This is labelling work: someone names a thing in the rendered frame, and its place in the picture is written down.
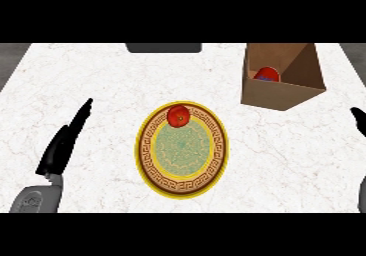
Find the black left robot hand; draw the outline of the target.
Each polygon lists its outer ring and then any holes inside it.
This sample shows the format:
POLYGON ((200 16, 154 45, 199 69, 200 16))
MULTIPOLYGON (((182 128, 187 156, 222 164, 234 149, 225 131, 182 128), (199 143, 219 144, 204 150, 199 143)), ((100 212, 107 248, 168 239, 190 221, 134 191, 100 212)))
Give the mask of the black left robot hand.
POLYGON ((92 99, 88 99, 76 111, 70 123, 63 125, 55 132, 42 153, 39 164, 35 170, 36 175, 60 175, 63 173, 69 162, 75 141, 80 133, 85 120, 89 116, 91 103, 92 99))

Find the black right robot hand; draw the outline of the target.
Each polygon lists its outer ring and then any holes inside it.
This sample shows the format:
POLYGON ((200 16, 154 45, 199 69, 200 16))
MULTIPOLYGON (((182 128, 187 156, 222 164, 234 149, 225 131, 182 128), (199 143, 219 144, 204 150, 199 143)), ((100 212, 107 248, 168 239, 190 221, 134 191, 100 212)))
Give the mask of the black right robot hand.
POLYGON ((362 136, 366 137, 366 112, 358 109, 357 107, 352 107, 349 109, 351 114, 354 116, 355 119, 355 127, 358 132, 362 134, 362 136))

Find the brown cardboard box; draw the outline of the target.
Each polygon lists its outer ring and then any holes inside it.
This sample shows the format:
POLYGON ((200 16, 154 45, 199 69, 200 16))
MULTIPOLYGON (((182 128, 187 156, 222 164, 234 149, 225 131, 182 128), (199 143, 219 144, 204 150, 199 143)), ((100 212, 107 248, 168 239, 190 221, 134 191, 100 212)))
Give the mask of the brown cardboard box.
POLYGON ((284 111, 326 91, 312 43, 247 43, 240 103, 284 111), (278 80, 255 79, 269 67, 278 80))

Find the red can with blue print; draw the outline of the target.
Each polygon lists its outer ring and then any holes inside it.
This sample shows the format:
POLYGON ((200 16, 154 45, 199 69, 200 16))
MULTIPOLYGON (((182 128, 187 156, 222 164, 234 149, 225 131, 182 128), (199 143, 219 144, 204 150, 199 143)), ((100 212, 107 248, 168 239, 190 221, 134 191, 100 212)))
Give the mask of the red can with blue print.
POLYGON ((262 67, 253 75, 256 80, 278 82, 280 74, 272 67, 262 67))

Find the yellow brown patterned plate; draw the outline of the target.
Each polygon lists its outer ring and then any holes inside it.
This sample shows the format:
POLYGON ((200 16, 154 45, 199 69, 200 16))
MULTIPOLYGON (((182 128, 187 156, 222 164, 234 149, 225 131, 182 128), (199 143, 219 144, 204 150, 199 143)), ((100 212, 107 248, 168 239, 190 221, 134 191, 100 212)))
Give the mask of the yellow brown patterned plate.
POLYGON ((162 105, 140 126, 134 158, 142 181, 157 194, 187 199, 204 193, 222 176, 228 160, 228 138, 213 112, 191 101, 162 105), (179 128, 166 121, 173 105, 182 105, 190 113, 179 128))

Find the dark grey appliance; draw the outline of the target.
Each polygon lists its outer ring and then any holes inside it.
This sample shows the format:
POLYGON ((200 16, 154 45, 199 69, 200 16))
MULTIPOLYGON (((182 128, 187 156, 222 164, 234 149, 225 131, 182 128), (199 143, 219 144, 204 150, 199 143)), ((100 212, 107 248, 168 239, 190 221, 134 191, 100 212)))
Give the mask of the dark grey appliance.
POLYGON ((131 53, 199 53, 200 43, 126 43, 131 53))

